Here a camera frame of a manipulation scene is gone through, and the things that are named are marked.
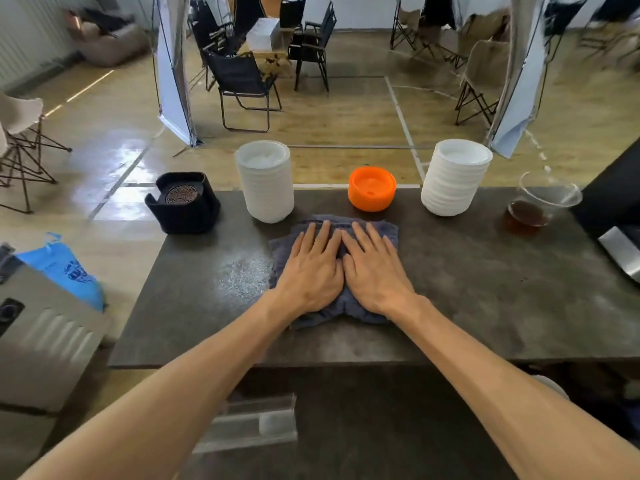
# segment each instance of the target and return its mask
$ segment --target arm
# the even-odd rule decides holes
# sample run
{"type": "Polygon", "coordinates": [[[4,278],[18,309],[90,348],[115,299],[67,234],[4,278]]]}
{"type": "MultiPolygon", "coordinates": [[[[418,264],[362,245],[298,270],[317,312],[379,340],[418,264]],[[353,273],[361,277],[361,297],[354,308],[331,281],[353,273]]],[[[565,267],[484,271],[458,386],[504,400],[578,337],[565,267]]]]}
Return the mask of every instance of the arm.
{"type": "Polygon", "coordinates": [[[388,316],[436,365],[523,479],[640,477],[640,452],[555,391],[501,359],[414,293],[396,249],[357,225],[342,236],[347,284],[388,316]]]}
{"type": "Polygon", "coordinates": [[[165,365],[41,458],[22,480],[170,479],[222,402],[295,318],[344,285],[340,233],[300,234],[276,288],[223,330],[165,365]]]}

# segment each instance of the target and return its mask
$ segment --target orange lid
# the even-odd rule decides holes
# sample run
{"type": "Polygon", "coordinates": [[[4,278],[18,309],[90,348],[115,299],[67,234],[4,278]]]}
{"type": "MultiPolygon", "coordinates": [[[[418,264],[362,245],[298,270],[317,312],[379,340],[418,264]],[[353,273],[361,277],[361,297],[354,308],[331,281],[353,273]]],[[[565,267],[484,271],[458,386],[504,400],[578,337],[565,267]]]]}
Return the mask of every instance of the orange lid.
{"type": "Polygon", "coordinates": [[[349,176],[349,201],[365,212],[386,209],[395,193],[396,179],[384,168],[363,166],[349,176]]]}

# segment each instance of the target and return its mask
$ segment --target dark countertop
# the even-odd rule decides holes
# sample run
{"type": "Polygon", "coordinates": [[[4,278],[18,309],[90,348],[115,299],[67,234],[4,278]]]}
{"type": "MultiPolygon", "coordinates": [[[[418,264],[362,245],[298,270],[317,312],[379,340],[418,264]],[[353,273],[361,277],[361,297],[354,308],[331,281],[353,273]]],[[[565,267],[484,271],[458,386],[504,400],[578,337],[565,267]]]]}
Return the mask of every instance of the dark countertop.
{"type": "MultiPolygon", "coordinates": [[[[399,189],[379,214],[354,209],[346,190],[299,190],[292,215],[267,225],[249,216],[242,192],[218,192],[222,210],[211,233],[167,236],[109,365],[160,367],[233,321],[266,287],[268,240],[309,214],[399,225],[399,254],[415,290],[508,360],[640,357],[640,290],[569,212],[532,237],[508,234],[501,219],[514,194],[480,188],[468,211],[436,217],[420,189],[399,189]]],[[[393,325],[345,317],[287,330],[263,364],[425,362],[393,325]]]]}

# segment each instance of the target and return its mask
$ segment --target blue plastic bag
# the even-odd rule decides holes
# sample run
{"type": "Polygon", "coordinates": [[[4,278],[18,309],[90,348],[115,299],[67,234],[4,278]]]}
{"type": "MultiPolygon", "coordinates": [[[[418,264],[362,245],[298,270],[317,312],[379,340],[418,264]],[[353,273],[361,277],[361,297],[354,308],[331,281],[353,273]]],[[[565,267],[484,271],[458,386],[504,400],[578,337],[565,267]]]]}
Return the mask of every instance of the blue plastic bag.
{"type": "Polygon", "coordinates": [[[102,312],[104,297],[100,283],[84,270],[68,245],[61,242],[60,234],[48,232],[47,235],[52,239],[45,241],[43,248],[19,253],[16,257],[102,312]]]}

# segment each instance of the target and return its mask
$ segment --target towel on table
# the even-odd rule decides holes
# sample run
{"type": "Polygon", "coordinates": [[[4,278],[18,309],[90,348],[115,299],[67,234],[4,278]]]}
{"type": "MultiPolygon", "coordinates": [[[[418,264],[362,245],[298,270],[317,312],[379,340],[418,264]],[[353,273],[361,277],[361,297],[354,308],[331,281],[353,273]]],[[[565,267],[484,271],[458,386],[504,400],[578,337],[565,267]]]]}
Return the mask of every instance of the towel on table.
{"type": "MultiPolygon", "coordinates": [[[[269,241],[269,245],[271,246],[271,254],[273,256],[273,267],[271,269],[271,275],[269,277],[269,288],[274,288],[278,282],[278,279],[280,279],[280,275],[282,274],[284,266],[289,259],[289,255],[291,254],[293,243],[295,242],[300,232],[305,231],[311,222],[315,222],[317,234],[320,231],[320,226],[324,221],[331,222],[331,235],[336,229],[345,229],[354,238],[355,235],[353,234],[353,228],[351,227],[352,222],[357,221],[363,228],[366,224],[366,222],[361,219],[352,219],[351,217],[315,215],[312,216],[311,219],[302,221],[300,222],[300,224],[293,226],[291,229],[291,234],[279,239],[269,241]]],[[[372,224],[381,237],[386,235],[393,243],[393,245],[397,247],[398,227],[396,225],[386,221],[372,222],[372,224]]],[[[340,249],[338,250],[337,257],[341,258],[346,254],[346,252],[347,249],[345,245],[341,244],[340,249]]],[[[344,288],[340,292],[340,295],[338,295],[338,297],[329,305],[325,306],[319,312],[313,312],[307,315],[303,315],[302,317],[295,320],[295,322],[292,323],[291,327],[304,328],[314,326],[343,314],[362,320],[364,323],[388,323],[388,320],[384,316],[371,313],[370,311],[364,309],[364,307],[358,303],[358,300],[356,300],[356,298],[351,293],[351,290],[349,290],[347,284],[345,283],[344,288]]]]}

